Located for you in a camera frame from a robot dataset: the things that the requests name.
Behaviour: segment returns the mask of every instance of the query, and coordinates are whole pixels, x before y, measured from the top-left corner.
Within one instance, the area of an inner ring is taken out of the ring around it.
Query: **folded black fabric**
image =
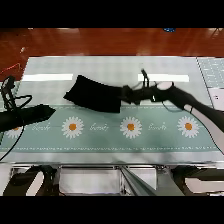
[[[121,87],[104,85],[79,75],[64,99],[95,111],[120,113],[120,95]]]

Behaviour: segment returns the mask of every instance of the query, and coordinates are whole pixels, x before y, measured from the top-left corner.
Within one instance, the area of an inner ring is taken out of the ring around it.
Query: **wooden floor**
[[[0,29],[1,74],[19,80],[31,56],[161,55],[224,57],[224,29],[177,28],[14,28]]]

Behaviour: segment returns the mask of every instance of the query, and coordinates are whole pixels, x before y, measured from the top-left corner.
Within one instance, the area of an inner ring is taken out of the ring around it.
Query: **grid pattern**
[[[198,57],[207,87],[224,88],[224,58]]]
[[[191,92],[199,101],[210,105],[210,99],[201,76],[196,58],[159,56],[49,56],[31,57],[24,75],[72,73],[72,81],[22,81],[18,95],[32,94],[30,105],[70,105],[64,100],[66,91],[74,85],[78,75],[113,86],[138,83],[138,73],[144,68],[151,74],[189,75],[190,83],[175,83]]]

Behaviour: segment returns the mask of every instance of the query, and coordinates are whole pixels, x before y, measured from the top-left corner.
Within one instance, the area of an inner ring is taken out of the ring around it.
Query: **white daisy print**
[[[69,117],[65,122],[63,122],[63,135],[65,135],[66,138],[75,138],[82,134],[83,126],[83,121],[78,117]]]
[[[6,132],[6,135],[8,136],[8,138],[18,138],[19,135],[21,134],[21,131],[23,130],[22,127],[17,127],[17,128],[14,128],[10,131],[7,131]]]
[[[140,121],[134,117],[126,117],[120,125],[120,131],[123,131],[123,135],[126,138],[135,138],[141,134],[142,125]]]
[[[182,135],[185,135],[185,137],[194,138],[199,133],[199,126],[194,118],[182,117],[179,119],[177,127],[179,131],[182,131]]]

